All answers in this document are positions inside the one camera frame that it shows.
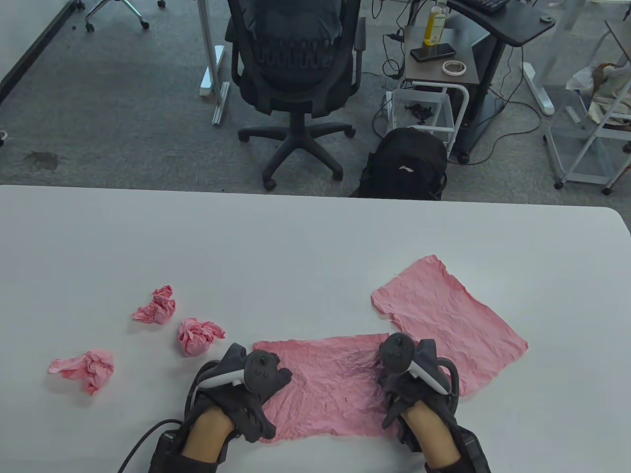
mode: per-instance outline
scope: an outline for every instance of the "wall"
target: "wall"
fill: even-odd
[[[68,0],[0,0],[0,80]]]

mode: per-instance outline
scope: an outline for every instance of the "yellow liquid bottle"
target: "yellow liquid bottle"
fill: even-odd
[[[447,0],[437,0],[436,4],[430,10],[430,17],[427,19],[427,27],[425,28],[425,38],[423,43],[426,46],[436,46],[440,44],[442,31],[445,29],[445,20],[447,19]]]

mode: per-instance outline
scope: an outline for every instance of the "tape roll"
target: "tape roll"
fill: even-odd
[[[442,71],[448,76],[458,77],[467,71],[467,66],[462,61],[451,59],[442,63]]]

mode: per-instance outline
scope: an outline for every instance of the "black backpack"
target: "black backpack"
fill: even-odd
[[[395,128],[369,153],[351,197],[439,201],[447,185],[447,148],[414,128]]]

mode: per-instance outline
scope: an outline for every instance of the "crumpled pink paper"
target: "crumpled pink paper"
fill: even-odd
[[[292,382],[263,406],[276,425],[265,443],[314,435],[391,436],[381,422],[384,393],[377,384],[383,367],[379,346],[388,334],[333,337],[322,340],[258,342],[253,349],[276,353],[289,368]]]
[[[145,307],[139,307],[132,318],[143,324],[166,324],[175,313],[175,300],[171,299],[172,295],[171,286],[156,289],[151,303]]]
[[[186,356],[205,353],[215,338],[226,338],[226,332],[213,322],[200,322],[196,318],[185,318],[177,337]]]
[[[436,255],[426,256],[372,293],[373,306],[415,340],[436,340],[456,364],[466,396],[489,384],[528,350],[528,343],[474,299]]]
[[[76,358],[55,359],[48,372],[59,373],[70,380],[83,380],[83,390],[93,395],[112,376],[114,359],[107,350],[90,350]]]

